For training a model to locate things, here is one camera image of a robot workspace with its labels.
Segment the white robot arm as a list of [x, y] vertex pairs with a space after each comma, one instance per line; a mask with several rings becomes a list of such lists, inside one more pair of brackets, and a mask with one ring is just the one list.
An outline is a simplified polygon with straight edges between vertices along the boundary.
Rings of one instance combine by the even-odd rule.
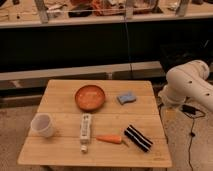
[[175, 66], [166, 73], [167, 84], [158, 96], [169, 108], [183, 105], [189, 97], [213, 112], [213, 85], [206, 81], [209, 74], [209, 66], [202, 60]]

